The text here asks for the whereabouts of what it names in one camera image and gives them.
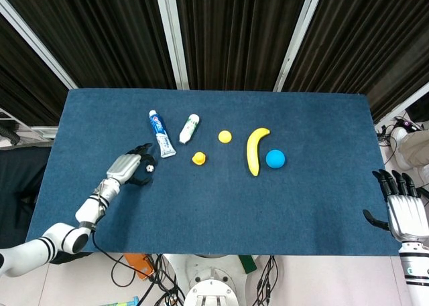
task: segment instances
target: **white toothpaste tube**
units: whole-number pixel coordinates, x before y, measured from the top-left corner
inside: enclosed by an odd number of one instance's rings
[[[165,127],[162,124],[162,119],[159,114],[155,110],[151,110],[149,112],[149,120],[152,125],[152,129],[154,130],[156,140],[160,145],[161,157],[171,157],[176,154],[176,150],[174,150],[173,145],[168,138]]]
[[[188,120],[186,121],[185,126],[182,129],[182,132],[180,132],[179,134],[179,142],[183,144],[186,144],[186,142],[189,142],[199,122],[200,122],[200,117],[197,114],[191,114],[188,117]]]

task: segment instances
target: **banana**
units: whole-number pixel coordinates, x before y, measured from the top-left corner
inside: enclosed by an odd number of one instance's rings
[[[269,135],[269,129],[259,127],[250,134],[250,137],[247,140],[247,164],[249,165],[250,173],[255,177],[257,177],[259,173],[257,145],[259,144],[259,140],[266,135]]]

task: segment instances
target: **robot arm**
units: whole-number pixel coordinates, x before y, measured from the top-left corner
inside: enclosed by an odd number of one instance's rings
[[[13,248],[0,249],[0,277],[3,274],[9,277],[26,274],[53,260],[58,251],[69,254],[80,252],[88,242],[90,233],[95,231],[97,223],[105,215],[105,210],[118,195],[121,185],[144,185],[150,182],[151,178],[138,180],[134,177],[142,161],[147,163],[148,171],[154,170],[155,159],[145,153],[150,146],[149,143],[142,145],[116,159],[107,171],[107,178],[100,182],[76,212],[79,222],[77,228],[57,223],[37,239]]]
[[[373,171],[387,204],[389,222],[376,220],[368,210],[363,214],[370,224],[389,230],[402,243],[400,257],[410,297],[414,306],[429,301],[429,250],[422,242],[429,239],[429,225],[422,199],[418,198],[409,175],[384,170]]]

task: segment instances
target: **robot finger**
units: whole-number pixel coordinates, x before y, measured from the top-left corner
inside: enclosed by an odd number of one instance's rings
[[[143,154],[143,155],[141,155],[141,160],[140,161],[141,162],[146,162],[147,163],[146,165],[148,165],[148,164],[153,165],[153,166],[156,165],[155,158],[152,157],[150,154]]]
[[[127,183],[130,183],[130,184],[135,184],[135,185],[138,185],[138,186],[143,186],[143,185],[146,185],[146,184],[148,184],[150,181],[152,181],[152,178],[151,177],[147,177],[147,178],[145,178],[145,179],[137,179],[136,177],[131,177],[129,180],[128,180],[128,182]]]
[[[381,192],[383,193],[384,201],[387,202],[387,197],[391,195],[391,190],[386,178],[378,171],[373,171],[373,175],[377,178],[378,183],[380,183],[380,188]]]
[[[127,154],[138,154],[143,156],[146,154],[147,150],[152,146],[152,143],[145,143],[143,145],[139,145],[138,147],[130,150],[127,152]]]
[[[362,210],[363,215],[365,217],[365,219],[372,224],[373,226],[383,229],[383,230],[387,230],[389,231],[389,224],[387,222],[381,221],[381,220],[377,220],[373,217],[373,215],[371,214],[371,212],[369,212],[368,210],[364,209]]]
[[[402,177],[402,175],[399,172],[395,170],[392,170],[392,174],[396,179],[397,187],[398,187],[398,190],[400,191],[400,194],[403,196],[408,196],[408,190],[406,187],[405,179]]]
[[[386,170],[378,170],[382,176],[384,176],[384,178],[386,179],[387,183],[389,184],[390,190],[391,190],[391,194],[400,194],[400,191],[397,189],[397,185],[395,180],[393,180],[393,177],[391,176],[391,174],[389,172],[387,172]]]
[[[418,194],[416,191],[416,187],[414,186],[413,179],[407,173],[403,173],[402,177],[405,179],[405,183],[407,185],[407,190],[408,190],[408,195],[415,197],[415,198],[418,198]]]

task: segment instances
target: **yellow ball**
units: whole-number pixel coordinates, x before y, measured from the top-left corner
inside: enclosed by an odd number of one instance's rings
[[[197,165],[203,165],[206,161],[206,155],[203,152],[197,152],[192,157],[192,162],[194,162]]]
[[[229,143],[233,139],[231,132],[224,130],[219,133],[219,141],[222,143]]]

